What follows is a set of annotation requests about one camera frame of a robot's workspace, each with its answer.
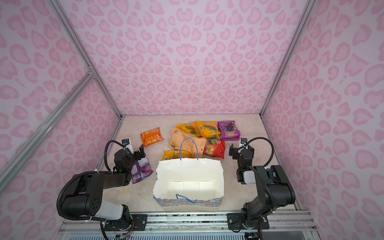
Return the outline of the orange corn chip packet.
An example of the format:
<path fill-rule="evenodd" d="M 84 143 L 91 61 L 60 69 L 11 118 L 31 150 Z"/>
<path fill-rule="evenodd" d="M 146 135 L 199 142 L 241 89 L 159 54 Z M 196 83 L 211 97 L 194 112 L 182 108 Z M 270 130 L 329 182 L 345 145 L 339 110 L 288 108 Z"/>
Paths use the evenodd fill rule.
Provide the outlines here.
<path fill-rule="evenodd" d="M 142 132 L 140 134 L 140 137 L 144 147 L 148 147 L 164 140 L 161 136 L 160 128 L 155 128 L 149 131 Z"/>

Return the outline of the yellow mango candy bag front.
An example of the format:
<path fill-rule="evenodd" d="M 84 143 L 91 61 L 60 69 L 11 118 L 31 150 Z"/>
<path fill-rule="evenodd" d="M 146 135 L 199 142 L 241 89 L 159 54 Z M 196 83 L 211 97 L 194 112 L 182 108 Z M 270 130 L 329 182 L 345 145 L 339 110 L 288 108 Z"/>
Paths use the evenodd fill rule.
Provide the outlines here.
<path fill-rule="evenodd" d="M 164 151 L 162 161 L 177 159 L 177 158 L 190 158 L 191 154 L 188 151 L 172 150 Z"/>

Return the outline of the purple small snack packet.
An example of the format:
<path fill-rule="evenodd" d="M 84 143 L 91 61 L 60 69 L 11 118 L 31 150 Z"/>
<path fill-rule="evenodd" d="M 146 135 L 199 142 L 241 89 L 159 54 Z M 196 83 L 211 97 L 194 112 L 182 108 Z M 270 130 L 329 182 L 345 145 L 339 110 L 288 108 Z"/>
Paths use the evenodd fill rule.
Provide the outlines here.
<path fill-rule="evenodd" d="M 135 161 L 135 165 L 132 168 L 132 184 L 141 182 L 152 173 L 153 170 L 147 157 L 141 158 L 139 161 Z"/>

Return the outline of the white paper bag blue handles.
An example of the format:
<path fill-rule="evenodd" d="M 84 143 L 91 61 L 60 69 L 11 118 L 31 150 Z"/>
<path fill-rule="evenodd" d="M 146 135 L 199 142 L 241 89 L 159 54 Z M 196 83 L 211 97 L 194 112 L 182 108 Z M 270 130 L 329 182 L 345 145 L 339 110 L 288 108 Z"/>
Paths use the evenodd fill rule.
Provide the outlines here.
<path fill-rule="evenodd" d="M 224 199 L 224 170 L 218 160 L 182 158 L 158 163 L 154 200 L 169 210 L 217 209 Z"/>

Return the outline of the tan kraft paper snack pouch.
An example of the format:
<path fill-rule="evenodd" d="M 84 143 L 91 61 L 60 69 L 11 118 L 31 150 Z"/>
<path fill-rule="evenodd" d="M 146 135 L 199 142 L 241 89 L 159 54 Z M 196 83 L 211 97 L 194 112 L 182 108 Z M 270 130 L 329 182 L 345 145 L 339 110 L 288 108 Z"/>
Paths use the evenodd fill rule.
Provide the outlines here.
<path fill-rule="evenodd" d="M 187 151 L 191 158 L 202 158 L 206 143 L 207 139 L 198 138 L 174 127 L 168 147 L 172 150 Z"/>

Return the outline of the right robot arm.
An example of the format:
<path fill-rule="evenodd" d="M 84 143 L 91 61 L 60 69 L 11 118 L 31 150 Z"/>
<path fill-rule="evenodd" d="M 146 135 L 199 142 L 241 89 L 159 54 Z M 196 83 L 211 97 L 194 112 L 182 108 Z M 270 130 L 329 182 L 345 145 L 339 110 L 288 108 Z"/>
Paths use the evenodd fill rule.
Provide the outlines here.
<path fill-rule="evenodd" d="M 257 196 L 245 203 L 239 214 L 227 214 L 229 230 L 268 230 L 268 216 L 277 208 L 296 201 L 294 189 L 280 165 L 253 166 L 254 149 L 231 146 L 229 155 L 237 160 L 237 181 L 242 185 L 256 185 Z"/>

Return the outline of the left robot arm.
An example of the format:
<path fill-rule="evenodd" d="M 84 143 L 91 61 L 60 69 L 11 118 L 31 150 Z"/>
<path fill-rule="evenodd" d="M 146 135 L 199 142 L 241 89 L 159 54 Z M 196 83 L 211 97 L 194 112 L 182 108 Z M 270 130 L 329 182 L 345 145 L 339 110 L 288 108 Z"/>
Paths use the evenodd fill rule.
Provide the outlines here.
<path fill-rule="evenodd" d="M 144 146 L 133 153 L 121 149 L 115 154 L 114 171 L 89 171 L 74 175 L 62 188 L 57 198 L 60 217 L 71 221 L 98 221 L 107 231 L 139 229 L 128 206 L 112 204 L 103 199 L 106 189 L 130 184 L 135 163 L 145 157 Z"/>

